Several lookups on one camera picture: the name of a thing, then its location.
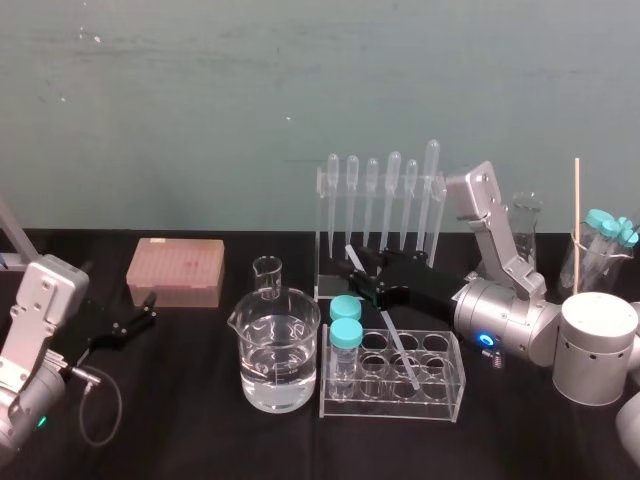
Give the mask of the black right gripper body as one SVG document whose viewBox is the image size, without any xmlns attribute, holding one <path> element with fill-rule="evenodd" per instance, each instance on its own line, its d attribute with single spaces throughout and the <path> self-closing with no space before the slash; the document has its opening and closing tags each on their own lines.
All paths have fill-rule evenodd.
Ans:
<svg viewBox="0 0 640 480">
<path fill-rule="evenodd" d="M 385 250 L 377 276 L 377 307 L 406 306 L 453 326 L 459 292 L 467 285 L 463 278 L 429 267 L 423 253 Z"/>
</svg>

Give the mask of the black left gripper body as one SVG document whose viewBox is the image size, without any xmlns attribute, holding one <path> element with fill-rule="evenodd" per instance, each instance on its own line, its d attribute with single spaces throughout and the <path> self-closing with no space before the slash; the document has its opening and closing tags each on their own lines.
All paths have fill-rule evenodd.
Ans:
<svg viewBox="0 0 640 480">
<path fill-rule="evenodd" d="M 115 340 L 111 303 L 116 280 L 99 273 L 93 261 L 80 269 L 89 275 L 89 288 L 80 307 L 58 334 L 58 352 L 65 361 L 84 361 L 101 349 L 113 349 Z"/>
</svg>

